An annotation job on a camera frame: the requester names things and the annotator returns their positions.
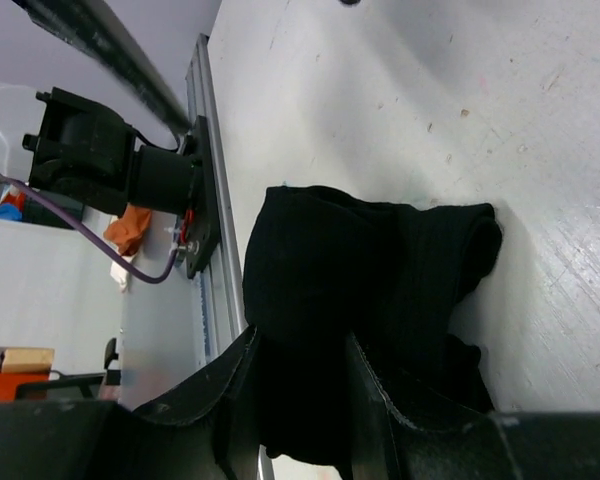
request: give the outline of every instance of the folded black fabric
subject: folded black fabric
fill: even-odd
[[[268,452],[347,463],[350,330],[443,395],[491,408],[479,349],[447,330],[454,305],[491,271],[501,243],[488,204],[419,211],[328,187],[269,188],[243,282],[246,319],[264,337]]]

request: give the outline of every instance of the black mounting plate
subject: black mounting plate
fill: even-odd
[[[220,242],[220,215],[216,180],[211,157],[209,124],[206,117],[199,115],[187,137],[183,155],[191,156],[194,165],[191,208],[193,222],[187,228],[185,262],[187,277],[193,278],[206,268],[211,255]]]

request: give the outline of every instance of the blue object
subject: blue object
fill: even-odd
[[[1,220],[12,220],[14,222],[22,221],[22,213],[15,205],[10,203],[3,203],[0,205],[0,219]]]

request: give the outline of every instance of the gray wall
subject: gray wall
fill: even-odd
[[[184,105],[196,38],[210,33],[220,0],[108,3]],[[93,60],[34,26],[7,0],[0,0],[0,81],[70,90],[114,108],[150,139],[170,142],[167,130]],[[95,215],[89,223],[102,232],[107,219]],[[55,348],[56,368],[70,373],[100,369],[123,311],[109,267],[75,232],[0,221],[0,345]]]

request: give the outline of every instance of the scratched white surface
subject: scratched white surface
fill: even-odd
[[[500,409],[600,409],[600,1],[224,0],[210,52],[242,258],[285,181],[493,202],[454,331]]]

